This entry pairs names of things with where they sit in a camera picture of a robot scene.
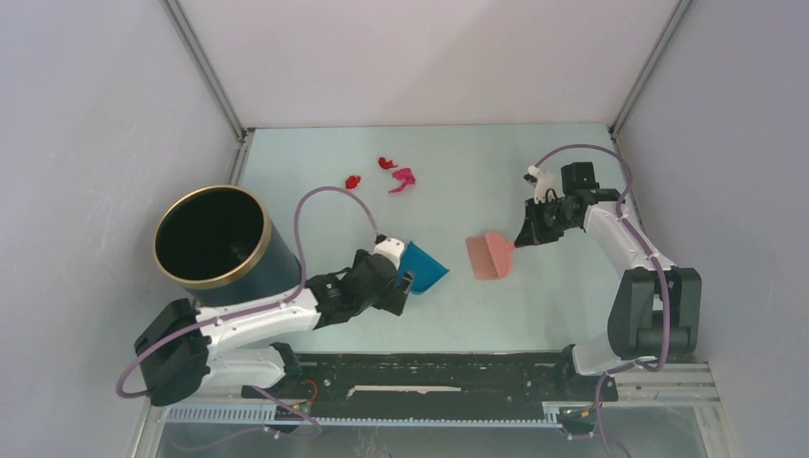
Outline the blue plastic dustpan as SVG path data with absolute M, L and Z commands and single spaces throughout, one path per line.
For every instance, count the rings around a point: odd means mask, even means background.
M 422 295 L 449 273 L 449 269 L 414 242 L 409 242 L 401 257 L 399 279 L 409 275 L 410 293 Z

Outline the pink hand brush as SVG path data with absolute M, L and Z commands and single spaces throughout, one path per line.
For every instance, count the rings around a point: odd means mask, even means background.
M 476 280 L 497 281 L 510 274 L 515 247 L 500 232 L 487 231 L 482 236 L 468 237 L 466 249 Z

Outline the magenta paper scrap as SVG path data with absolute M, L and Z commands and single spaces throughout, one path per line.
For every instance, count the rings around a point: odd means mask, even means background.
M 406 187 L 416 183 L 416 178 L 410 168 L 396 169 L 391 176 L 398 182 L 398 186 L 389 190 L 389 194 L 401 193 Z

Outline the small red paper scrap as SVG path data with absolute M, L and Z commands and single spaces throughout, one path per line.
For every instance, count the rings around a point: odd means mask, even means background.
M 393 160 L 380 156 L 377 160 L 378 165 L 383 170 L 395 170 L 399 167 Z

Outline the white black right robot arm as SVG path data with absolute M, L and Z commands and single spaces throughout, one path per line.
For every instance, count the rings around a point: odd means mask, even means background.
M 578 399 L 593 385 L 592 375 L 639 361 L 663 363 L 695 351 L 702 279 L 689 267 L 663 256 L 625 213 L 616 189 L 596 181 L 589 162 L 561 170 L 562 190 L 553 175 L 535 165 L 525 181 L 534 195 L 525 202 L 525 218 L 514 246 L 524 248 L 560 240 L 581 229 L 595 240 L 620 279 L 604 333 L 572 346 L 572 362 L 554 374 L 558 392 Z

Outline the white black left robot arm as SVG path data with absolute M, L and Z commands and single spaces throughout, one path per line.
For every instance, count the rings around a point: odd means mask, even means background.
M 170 302 L 135 340 L 146 396 L 170 406 L 203 387 L 256 385 L 290 397 L 300 364 L 276 337 L 346 323 L 368 308 L 400 316 L 414 279 L 413 270 L 360 250 L 352 266 L 309 279 L 301 292 L 220 309 Z

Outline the black gold-rimmed bin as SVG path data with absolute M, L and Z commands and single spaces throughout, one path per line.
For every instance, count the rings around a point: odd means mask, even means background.
M 195 190 L 160 220 L 158 268 L 204 306 L 221 307 L 287 292 L 301 283 L 298 257 L 265 206 L 231 185 Z

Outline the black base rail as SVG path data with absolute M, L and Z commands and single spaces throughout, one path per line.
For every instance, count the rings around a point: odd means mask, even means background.
M 300 353 L 300 373 L 268 388 L 318 420 L 546 421 L 547 407 L 615 402 L 611 380 L 583 376 L 570 352 Z

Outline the aluminium frame rail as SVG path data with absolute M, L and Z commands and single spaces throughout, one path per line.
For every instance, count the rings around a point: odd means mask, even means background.
M 713 407 L 719 395 L 704 363 L 634 368 L 600 381 L 576 374 L 558 352 L 301 355 L 302 373 L 277 391 L 297 413 L 247 387 L 155 407 L 179 424 L 289 429 L 311 416 L 340 427 L 573 427 L 594 407 Z

